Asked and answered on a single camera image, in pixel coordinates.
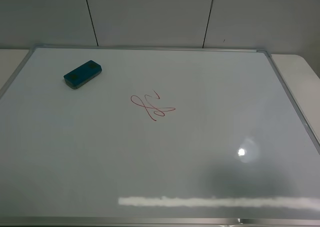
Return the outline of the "white aluminium-framed whiteboard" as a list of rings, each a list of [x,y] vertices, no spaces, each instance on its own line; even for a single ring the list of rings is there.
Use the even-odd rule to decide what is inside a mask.
[[[35,46],[0,91],[0,224],[317,227],[320,139],[265,51]]]

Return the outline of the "teal whiteboard eraser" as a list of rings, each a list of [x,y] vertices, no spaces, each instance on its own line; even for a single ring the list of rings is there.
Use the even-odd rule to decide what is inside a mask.
[[[93,60],[89,60],[71,72],[65,74],[63,78],[67,86],[76,90],[98,76],[101,72],[101,65]]]

